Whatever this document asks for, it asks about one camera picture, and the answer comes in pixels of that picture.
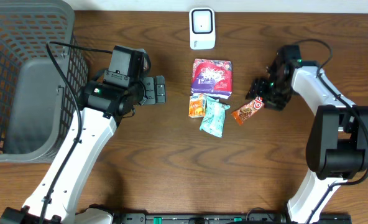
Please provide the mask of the red chocolate bar wrapper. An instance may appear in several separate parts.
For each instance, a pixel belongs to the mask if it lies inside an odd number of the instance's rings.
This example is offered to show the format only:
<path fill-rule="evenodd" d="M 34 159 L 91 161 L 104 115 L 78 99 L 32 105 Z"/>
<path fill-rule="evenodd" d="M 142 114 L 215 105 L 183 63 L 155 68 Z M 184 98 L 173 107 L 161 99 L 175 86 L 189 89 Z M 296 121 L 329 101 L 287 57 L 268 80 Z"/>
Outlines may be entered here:
<path fill-rule="evenodd" d="M 258 96 L 248 104 L 245 104 L 238 110 L 233 111 L 231 115 L 239 125 L 243 125 L 243 123 L 247 119 L 249 119 L 253 114 L 258 112 L 263 106 L 264 103 L 262 102 L 262 98 Z"/>

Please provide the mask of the orange juice carton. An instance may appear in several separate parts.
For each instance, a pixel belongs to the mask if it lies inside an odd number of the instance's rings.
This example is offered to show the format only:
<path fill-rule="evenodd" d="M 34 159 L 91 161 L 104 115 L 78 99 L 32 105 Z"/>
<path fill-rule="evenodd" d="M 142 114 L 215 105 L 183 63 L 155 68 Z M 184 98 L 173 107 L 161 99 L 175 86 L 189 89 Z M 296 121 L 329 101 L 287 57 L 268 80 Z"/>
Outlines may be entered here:
<path fill-rule="evenodd" d="M 190 96 L 189 112 L 191 118 L 201 118 L 206 114 L 206 96 L 203 93 L 197 93 Z"/>

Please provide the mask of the purple pink tissue pack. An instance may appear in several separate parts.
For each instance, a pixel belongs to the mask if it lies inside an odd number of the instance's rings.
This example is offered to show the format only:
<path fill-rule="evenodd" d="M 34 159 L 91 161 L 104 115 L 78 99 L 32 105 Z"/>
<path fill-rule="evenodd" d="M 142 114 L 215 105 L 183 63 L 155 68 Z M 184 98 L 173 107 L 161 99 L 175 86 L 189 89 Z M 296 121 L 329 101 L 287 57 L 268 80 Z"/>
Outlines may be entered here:
<path fill-rule="evenodd" d="M 232 94 L 231 61 L 196 58 L 191 76 L 191 93 L 229 99 Z"/>

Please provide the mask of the teal white snack packet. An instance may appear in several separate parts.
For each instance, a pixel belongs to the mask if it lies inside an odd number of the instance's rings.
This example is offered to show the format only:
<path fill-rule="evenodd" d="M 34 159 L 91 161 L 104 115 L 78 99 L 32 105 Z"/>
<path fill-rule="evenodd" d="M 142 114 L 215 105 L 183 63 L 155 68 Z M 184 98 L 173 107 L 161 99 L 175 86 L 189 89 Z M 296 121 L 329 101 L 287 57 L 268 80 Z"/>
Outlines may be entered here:
<path fill-rule="evenodd" d="M 206 114 L 200 125 L 200 131 L 221 138 L 223 136 L 224 121 L 226 118 L 226 110 L 230 106 L 220 103 L 219 100 L 210 96 L 206 97 Z"/>

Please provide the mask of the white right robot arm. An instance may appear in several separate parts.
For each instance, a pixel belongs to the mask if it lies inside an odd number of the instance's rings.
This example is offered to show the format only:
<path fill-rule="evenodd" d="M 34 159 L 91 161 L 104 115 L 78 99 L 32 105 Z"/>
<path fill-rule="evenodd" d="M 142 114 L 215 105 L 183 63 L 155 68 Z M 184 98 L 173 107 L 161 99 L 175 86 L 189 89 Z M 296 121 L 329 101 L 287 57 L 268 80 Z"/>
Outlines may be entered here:
<path fill-rule="evenodd" d="M 254 80 L 247 99 L 282 111 L 292 95 L 306 102 L 314 121 L 306 144 L 308 171 L 287 202 L 291 223 L 318 223 L 338 188 L 368 178 L 368 106 L 358 106 L 329 81 L 323 65 L 301 57 L 297 42 L 284 45 L 267 67 L 268 78 Z"/>

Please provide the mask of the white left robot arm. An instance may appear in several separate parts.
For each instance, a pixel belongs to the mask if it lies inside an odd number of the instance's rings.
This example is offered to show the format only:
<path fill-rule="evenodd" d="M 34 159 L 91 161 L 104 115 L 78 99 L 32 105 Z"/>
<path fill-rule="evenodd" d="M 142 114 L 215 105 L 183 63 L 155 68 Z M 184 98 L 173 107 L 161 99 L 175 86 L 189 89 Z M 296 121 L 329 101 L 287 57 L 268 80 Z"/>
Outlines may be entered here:
<path fill-rule="evenodd" d="M 76 212 L 83 187 L 121 120 L 133 116 L 135 105 L 165 103 L 166 95 L 163 76 L 145 77 L 126 88 L 88 82 L 82 108 L 45 177 L 21 209 L 4 210 L 0 223 L 113 223 L 115 214 L 101 206 Z"/>

